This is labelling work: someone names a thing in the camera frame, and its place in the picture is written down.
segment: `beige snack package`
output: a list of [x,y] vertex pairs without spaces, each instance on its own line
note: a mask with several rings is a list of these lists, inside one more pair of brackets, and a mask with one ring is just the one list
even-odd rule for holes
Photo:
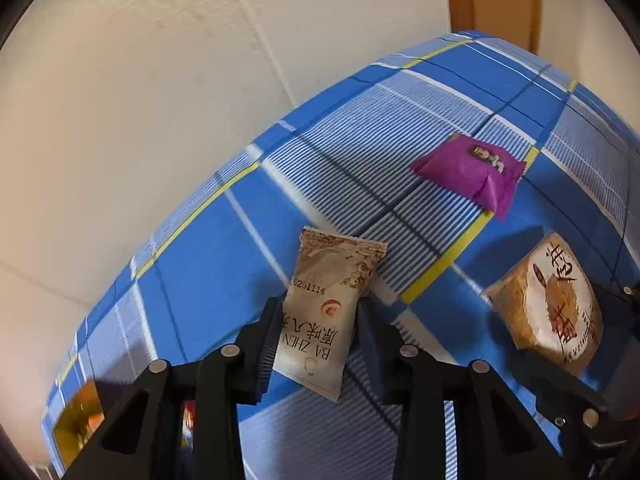
[[546,236],[484,292],[517,348],[533,348],[574,375],[602,339],[591,283],[558,233]]
[[356,305],[386,244],[305,227],[273,369],[336,401]]

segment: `purple snack package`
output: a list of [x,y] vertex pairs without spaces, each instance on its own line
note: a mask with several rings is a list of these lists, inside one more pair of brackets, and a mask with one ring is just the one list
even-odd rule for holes
[[494,211],[500,220],[509,211],[526,167],[507,150],[461,134],[411,163],[421,177]]

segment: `screw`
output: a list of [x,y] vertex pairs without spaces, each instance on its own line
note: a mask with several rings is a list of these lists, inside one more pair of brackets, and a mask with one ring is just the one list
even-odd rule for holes
[[164,359],[156,359],[149,365],[149,371],[153,374],[159,374],[166,370],[166,361]]
[[224,345],[220,353],[224,357],[236,357],[240,353],[240,347],[238,345]]
[[582,422],[587,428],[592,430],[598,425],[599,420],[600,415],[598,415],[598,412],[596,410],[594,410],[593,408],[587,408],[586,410],[584,410],[584,413],[582,414]]
[[414,345],[402,345],[400,347],[400,355],[402,357],[416,357],[418,349]]
[[471,367],[478,374],[485,374],[491,369],[489,363],[487,361],[482,361],[482,359],[474,361]]

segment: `tablecloth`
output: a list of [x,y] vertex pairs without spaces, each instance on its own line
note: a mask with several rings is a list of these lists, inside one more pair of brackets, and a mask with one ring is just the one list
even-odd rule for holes
[[[410,171],[453,132],[529,163],[505,220]],[[388,322],[441,360],[490,362],[534,414],[510,372],[510,336],[480,293],[550,231],[596,291],[633,285],[639,184],[640,137],[574,78],[513,44],[466,31],[384,57],[257,137],[132,257],[79,326],[47,398],[51,459],[62,473],[52,429],[87,380],[131,382],[158,357],[200,359],[257,319],[286,290],[305,225],[388,242],[372,286]],[[581,377],[597,389],[630,326],[623,307],[602,309],[603,340]],[[247,478],[391,475],[400,409],[377,402],[357,348],[338,403],[274,372],[263,402],[240,406],[239,418]],[[450,404],[446,428],[455,478]]]

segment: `table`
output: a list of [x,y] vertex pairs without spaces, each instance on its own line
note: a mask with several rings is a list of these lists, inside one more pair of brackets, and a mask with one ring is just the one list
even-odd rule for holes
[[[458,131],[529,163],[503,221],[416,177],[409,163]],[[388,242],[372,294],[407,341],[513,379],[514,345],[481,291],[554,230],[600,286],[640,279],[640,137],[537,56],[476,31],[372,63],[318,94],[216,171],[149,238],[86,316],[47,399],[52,428],[90,378],[132,381],[153,359],[200,359],[282,294],[301,227]],[[603,389],[630,314],[601,302],[604,336],[581,377]],[[273,373],[239,407],[247,478],[389,478],[400,410],[372,395],[358,349],[337,404]],[[539,421],[553,440],[556,430]],[[446,408],[448,478],[454,419]]]

